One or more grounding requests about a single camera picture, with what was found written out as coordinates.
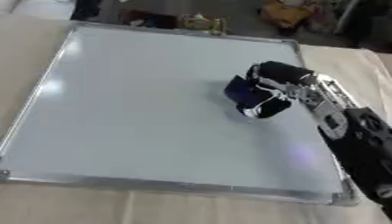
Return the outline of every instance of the clutter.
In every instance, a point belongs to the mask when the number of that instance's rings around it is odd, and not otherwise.
[[[179,18],[178,23],[180,28],[208,31],[213,35],[221,35],[227,32],[227,23],[224,18],[207,19],[200,13],[196,15],[184,15]]]

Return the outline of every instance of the whiteboard surface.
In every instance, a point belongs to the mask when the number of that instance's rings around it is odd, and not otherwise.
[[[223,94],[253,63],[300,65],[290,45],[79,27],[6,142],[1,169],[342,192],[298,103],[270,119]]]

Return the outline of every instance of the robotic arm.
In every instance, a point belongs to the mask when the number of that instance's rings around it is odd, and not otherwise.
[[[392,219],[392,129],[370,108],[361,108],[334,79],[268,61],[235,76],[225,94],[248,117],[268,118],[299,100],[318,122],[343,170]]]

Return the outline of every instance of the beige tablecloth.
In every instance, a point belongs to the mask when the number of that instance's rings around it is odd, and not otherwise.
[[[11,125],[70,23],[0,17],[0,133]],[[302,46],[310,69],[338,79],[361,104],[392,121],[392,81],[365,50]],[[0,185],[2,224],[389,223],[373,202],[358,206],[303,205],[258,199],[128,192],[46,185]]]

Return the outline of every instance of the metal bracket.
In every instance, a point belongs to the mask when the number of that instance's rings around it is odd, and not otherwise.
[[[9,170],[0,170],[0,184],[6,182],[10,175],[11,172]]]

